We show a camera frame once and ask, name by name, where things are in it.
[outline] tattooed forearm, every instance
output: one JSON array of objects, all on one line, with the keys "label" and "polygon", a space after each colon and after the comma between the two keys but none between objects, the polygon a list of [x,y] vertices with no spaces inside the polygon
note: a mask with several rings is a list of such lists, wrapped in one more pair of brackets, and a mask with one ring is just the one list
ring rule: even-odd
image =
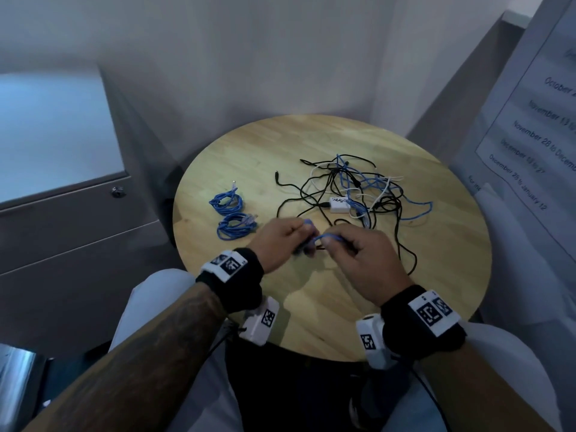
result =
[{"label": "tattooed forearm", "polygon": [[216,295],[196,284],[78,378],[25,432],[163,430],[225,315]]}]

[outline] round wooden table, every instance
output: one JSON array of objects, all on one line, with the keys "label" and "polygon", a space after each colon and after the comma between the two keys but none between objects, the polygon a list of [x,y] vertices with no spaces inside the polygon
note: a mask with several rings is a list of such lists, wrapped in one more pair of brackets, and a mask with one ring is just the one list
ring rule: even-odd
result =
[{"label": "round wooden table", "polygon": [[[373,161],[386,176],[404,176],[399,182],[414,201],[434,202],[433,211],[414,221],[401,222],[400,242],[418,255],[412,279],[436,290],[464,319],[479,306],[490,277],[491,249],[488,230],[474,198],[458,178],[422,148],[387,130],[327,115],[285,115],[256,121],[232,130],[206,147],[190,164],[178,186],[173,225],[178,252],[186,268],[198,274],[202,264],[225,249],[245,246],[253,235],[221,241],[216,226],[221,216],[208,201],[228,191],[236,181],[244,212],[257,214],[263,225],[276,216],[284,199],[298,197],[294,188],[308,178],[311,162],[331,160],[336,154],[353,154]],[[350,159],[360,171],[371,165]],[[295,216],[308,205],[291,202],[281,217]],[[403,203],[404,217],[425,206]],[[348,218],[331,214],[332,220]],[[320,232],[328,224],[318,209],[304,215]],[[393,237],[394,214],[378,215],[377,228]],[[413,258],[403,252],[410,269]],[[348,283],[326,252],[313,259],[295,256],[282,268],[264,276],[264,294],[281,308],[269,341],[307,356],[333,361],[364,360],[355,322],[376,308]],[[232,315],[241,321],[242,315]]]}]

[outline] gray cabinet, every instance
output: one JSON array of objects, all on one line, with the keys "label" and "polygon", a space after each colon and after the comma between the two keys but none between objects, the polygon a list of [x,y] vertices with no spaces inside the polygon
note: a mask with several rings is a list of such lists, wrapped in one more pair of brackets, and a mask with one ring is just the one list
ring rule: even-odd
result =
[{"label": "gray cabinet", "polygon": [[130,291],[182,267],[181,170],[96,67],[0,76],[0,343],[45,356],[110,340]]}]

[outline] forearm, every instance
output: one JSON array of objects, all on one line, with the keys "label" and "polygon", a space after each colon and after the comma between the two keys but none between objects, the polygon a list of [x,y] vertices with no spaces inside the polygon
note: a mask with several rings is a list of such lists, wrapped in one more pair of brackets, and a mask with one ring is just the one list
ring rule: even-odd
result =
[{"label": "forearm", "polygon": [[468,343],[421,365],[454,432],[553,432]]},{"label": "forearm", "polygon": [[94,364],[24,432],[163,430],[225,317],[218,297],[197,283]]}]

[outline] left hand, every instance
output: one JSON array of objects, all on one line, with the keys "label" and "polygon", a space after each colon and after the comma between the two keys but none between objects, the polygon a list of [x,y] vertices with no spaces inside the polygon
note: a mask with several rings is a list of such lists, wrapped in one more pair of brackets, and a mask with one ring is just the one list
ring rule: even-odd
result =
[{"label": "left hand", "polygon": [[[256,254],[264,273],[268,274],[284,265],[296,247],[319,234],[318,229],[305,224],[302,218],[273,218],[258,229],[247,247]],[[306,250],[312,257],[316,246],[310,245]]]}]

